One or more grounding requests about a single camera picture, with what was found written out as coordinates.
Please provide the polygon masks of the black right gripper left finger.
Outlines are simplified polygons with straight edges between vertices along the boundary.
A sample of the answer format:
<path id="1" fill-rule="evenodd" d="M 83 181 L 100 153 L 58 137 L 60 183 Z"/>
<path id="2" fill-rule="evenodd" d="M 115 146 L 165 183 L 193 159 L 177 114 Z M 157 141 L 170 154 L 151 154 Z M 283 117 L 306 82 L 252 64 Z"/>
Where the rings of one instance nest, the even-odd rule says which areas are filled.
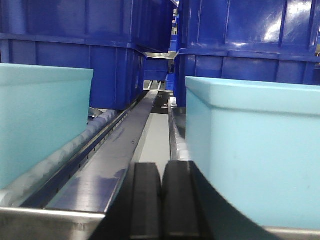
<path id="1" fill-rule="evenodd" d="M 161 180 L 155 163 L 131 163 L 91 240 L 160 240 Z"/>

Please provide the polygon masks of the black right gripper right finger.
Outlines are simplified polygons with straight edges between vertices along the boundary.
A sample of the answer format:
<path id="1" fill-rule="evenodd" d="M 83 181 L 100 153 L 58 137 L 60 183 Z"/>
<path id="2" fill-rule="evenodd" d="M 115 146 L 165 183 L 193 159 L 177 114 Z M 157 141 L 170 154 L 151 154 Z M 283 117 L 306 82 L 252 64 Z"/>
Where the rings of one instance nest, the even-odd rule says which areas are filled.
<path id="1" fill-rule="evenodd" d="M 171 160 L 162 181 L 165 240 L 273 240 L 231 206 L 192 161 Z"/>

